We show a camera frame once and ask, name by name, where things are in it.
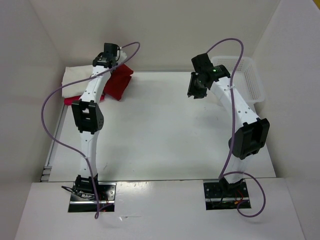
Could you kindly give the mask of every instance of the white platform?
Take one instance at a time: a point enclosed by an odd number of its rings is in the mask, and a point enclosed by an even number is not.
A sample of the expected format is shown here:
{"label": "white platform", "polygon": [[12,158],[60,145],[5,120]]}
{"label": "white platform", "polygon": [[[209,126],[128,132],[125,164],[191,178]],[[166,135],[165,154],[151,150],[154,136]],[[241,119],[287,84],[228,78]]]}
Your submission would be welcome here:
{"label": "white platform", "polygon": [[[215,96],[187,97],[190,72],[137,72],[120,102],[100,103],[104,126],[97,143],[100,181],[216,179],[226,161],[231,117]],[[80,137],[68,107],[60,141],[80,148]],[[77,153],[53,148],[50,182],[74,181]],[[249,164],[248,173],[275,177],[265,146]]]}
{"label": "white platform", "polygon": [[[61,185],[33,183],[15,240],[304,240],[285,181],[259,180],[264,212],[244,218],[237,210],[206,210],[203,181],[118,182],[115,212],[68,213],[70,194]],[[247,180],[252,209],[262,194]]]}

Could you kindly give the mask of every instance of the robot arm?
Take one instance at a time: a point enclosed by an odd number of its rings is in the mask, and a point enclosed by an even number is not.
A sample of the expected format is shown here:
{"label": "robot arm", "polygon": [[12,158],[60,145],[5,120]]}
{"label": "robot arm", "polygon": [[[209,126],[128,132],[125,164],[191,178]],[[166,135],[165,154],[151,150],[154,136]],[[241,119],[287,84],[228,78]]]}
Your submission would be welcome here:
{"label": "robot arm", "polygon": [[[232,117],[231,91],[233,88],[235,105],[235,137],[232,156],[226,168],[227,172],[244,172],[254,154],[265,145],[270,124],[268,120],[260,119],[253,112],[234,86],[230,87],[230,73],[223,65],[213,66],[208,54],[200,54],[192,59],[195,72],[191,73],[188,97],[201,99],[211,90]],[[236,187],[241,183],[243,174],[230,174],[221,182],[226,189]]]}
{"label": "robot arm", "polygon": [[[104,51],[92,63],[93,70],[91,76],[97,77],[88,83],[80,99],[74,101],[71,105],[75,125],[80,132],[81,151],[89,160],[96,186],[98,186],[98,171],[96,166],[97,140],[99,132],[104,125],[104,116],[100,111],[99,103],[104,87],[112,73],[106,72],[105,74],[100,74],[120,64],[126,58],[127,55],[118,45],[105,43]],[[91,173],[86,161],[83,159],[81,160],[79,175],[75,180],[75,188],[78,192],[94,193]]]}

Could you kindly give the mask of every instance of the white basket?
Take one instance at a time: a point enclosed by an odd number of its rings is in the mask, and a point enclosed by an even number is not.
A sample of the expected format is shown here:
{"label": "white basket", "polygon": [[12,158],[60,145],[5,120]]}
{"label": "white basket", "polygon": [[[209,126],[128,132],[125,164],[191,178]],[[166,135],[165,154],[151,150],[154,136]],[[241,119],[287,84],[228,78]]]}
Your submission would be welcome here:
{"label": "white basket", "polygon": [[[232,73],[238,56],[214,56],[214,66],[224,65]],[[259,103],[265,100],[265,92],[254,61],[243,57],[233,77],[233,84],[247,103]]]}

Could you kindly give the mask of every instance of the red towel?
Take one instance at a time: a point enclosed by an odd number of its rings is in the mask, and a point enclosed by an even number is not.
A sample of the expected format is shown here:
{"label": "red towel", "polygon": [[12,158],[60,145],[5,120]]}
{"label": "red towel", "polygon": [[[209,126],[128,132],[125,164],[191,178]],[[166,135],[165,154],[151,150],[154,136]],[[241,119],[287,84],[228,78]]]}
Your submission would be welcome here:
{"label": "red towel", "polygon": [[[110,79],[107,81],[103,89],[103,94],[100,98],[100,101],[103,101],[105,99],[105,94],[108,94],[116,100],[120,101],[126,87],[128,86],[131,80],[131,75],[133,73],[134,71],[132,71],[126,65],[122,65],[118,67],[116,70],[114,70]],[[69,106],[72,104],[73,101],[78,100],[80,97],[81,96],[65,98],[64,104]]]}

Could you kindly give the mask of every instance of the white towel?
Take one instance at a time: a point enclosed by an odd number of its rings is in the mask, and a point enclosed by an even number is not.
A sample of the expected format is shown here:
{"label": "white towel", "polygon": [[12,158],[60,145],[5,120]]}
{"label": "white towel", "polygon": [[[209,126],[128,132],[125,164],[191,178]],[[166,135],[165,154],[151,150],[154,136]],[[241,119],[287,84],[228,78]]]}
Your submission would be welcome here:
{"label": "white towel", "polygon": [[[62,85],[66,85],[78,80],[89,78],[92,74],[93,66],[74,66],[74,67],[66,67],[65,72],[62,79]],[[87,86],[89,81],[83,81],[80,83],[76,83],[62,89],[62,97],[71,98],[75,96],[81,96]]]}

